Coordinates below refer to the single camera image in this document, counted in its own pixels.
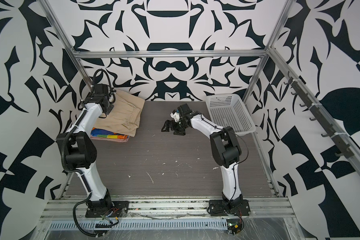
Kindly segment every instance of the metal grille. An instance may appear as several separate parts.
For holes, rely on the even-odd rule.
[[[80,221],[79,225],[84,229],[93,229],[99,220]],[[120,223],[112,228],[113,230],[171,230],[171,229],[218,229],[226,230],[226,219],[154,219],[134,220],[120,219]],[[73,220],[52,221],[50,231],[77,230]]]

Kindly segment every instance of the plastic wrap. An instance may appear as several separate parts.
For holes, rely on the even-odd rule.
[[[86,231],[93,233],[96,220],[78,217]],[[210,215],[183,215],[172,218],[153,218],[139,214],[123,214],[119,224],[99,237],[104,240],[137,240],[137,239],[205,239],[205,240],[285,240],[298,239],[295,235],[296,227],[292,218],[264,216],[263,213],[251,212],[243,217],[243,230],[235,235],[228,233],[229,223],[239,223],[239,218],[231,219],[210,217]],[[94,239],[87,237],[71,220],[52,220],[46,240]]]

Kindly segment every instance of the perforated basket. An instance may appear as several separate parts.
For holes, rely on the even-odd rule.
[[[207,96],[206,105],[212,122],[222,127],[230,126],[240,136],[256,130],[256,126],[239,95]]]

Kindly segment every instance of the black cable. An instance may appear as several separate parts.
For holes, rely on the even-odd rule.
[[[211,214],[211,213],[209,212],[209,208],[210,208],[210,206],[208,206],[208,207],[206,208],[206,211],[207,211],[208,214]],[[213,214],[221,214],[221,213],[223,213],[223,212],[224,212],[224,211],[214,212]]]
[[[102,69],[102,68],[99,68],[98,70],[96,70],[95,73],[93,74],[93,82],[95,82],[96,75],[97,75],[100,71],[103,72],[103,73],[106,75],[107,79],[108,79],[108,84],[109,84],[109,88],[110,88],[110,92],[109,92],[109,96],[108,96],[108,97],[110,98],[111,95],[113,96],[112,102],[109,102],[109,103],[115,103],[115,101],[116,101],[115,94],[114,94],[115,90],[112,88],[112,85],[110,84],[109,74],[107,73],[106,70],[104,70],[104,69]]]
[[[84,229],[81,228],[81,226],[79,225],[79,223],[77,222],[77,218],[76,218],[76,208],[78,205],[86,203],[90,198],[91,198],[92,193],[90,192],[89,195],[87,196],[87,198],[85,200],[82,200],[81,202],[78,202],[74,205],[73,207],[73,221],[75,222],[77,228],[79,229],[80,232],[82,232],[83,234],[87,235],[88,237],[99,237],[101,235],[99,234],[95,234],[95,233],[88,233],[86,232]]]
[[[117,224],[119,224],[119,219],[118,219],[118,218],[117,218],[117,222],[112,223],[112,224],[110,224],[110,225],[103,225],[103,227],[113,227],[113,226],[115,226],[115,225],[117,225]]]
[[[236,136],[238,136],[238,137],[245,143],[245,146],[246,146],[246,148],[247,148],[247,156],[245,156],[245,159],[242,160],[241,162],[236,163],[236,164],[233,166],[233,168],[232,168],[232,170],[233,170],[233,177],[235,178],[235,191],[233,192],[233,195],[232,195],[231,199],[229,200],[229,201],[232,201],[233,196],[234,196],[235,193],[236,193],[236,188],[237,188],[237,185],[236,185],[236,175],[235,175],[235,166],[238,165],[238,164],[240,164],[240,163],[242,163],[242,162],[244,162],[245,160],[247,160],[248,155],[249,155],[249,153],[250,153],[250,151],[249,151],[249,149],[248,149],[248,145],[247,145],[247,143],[244,141],[244,139],[243,139],[242,137],[240,137],[238,134],[236,134],[235,132],[232,132],[232,131],[229,131],[229,130],[225,130],[225,129],[221,129],[221,128],[218,128],[217,126],[213,126],[213,125],[210,124],[209,122],[205,121],[204,118],[202,118],[202,121],[208,123],[209,125],[211,125],[211,126],[214,127],[215,129],[219,129],[219,130],[223,130],[223,131],[227,131],[227,132],[230,132],[230,133],[235,134]]]

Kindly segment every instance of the black and white patterned wall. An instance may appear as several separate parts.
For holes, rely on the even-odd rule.
[[[275,47],[360,146],[360,0],[298,0]]]
[[[55,139],[81,81],[39,4],[0,0],[0,239],[29,234],[65,181]]]
[[[360,1],[298,0],[277,51],[360,146]],[[247,106],[309,239],[360,238],[360,176],[269,60]]]
[[[90,76],[106,69],[113,87],[151,101],[199,101],[212,94],[243,96],[259,57],[83,59]],[[106,76],[95,81],[108,84]]]
[[[264,49],[285,0],[50,0],[81,51]]]
[[[264,49],[285,0],[53,0],[78,51]],[[259,59],[114,58],[83,62],[106,68],[114,87],[152,101],[244,95]],[[107,83],[103,76],[102,83]]]

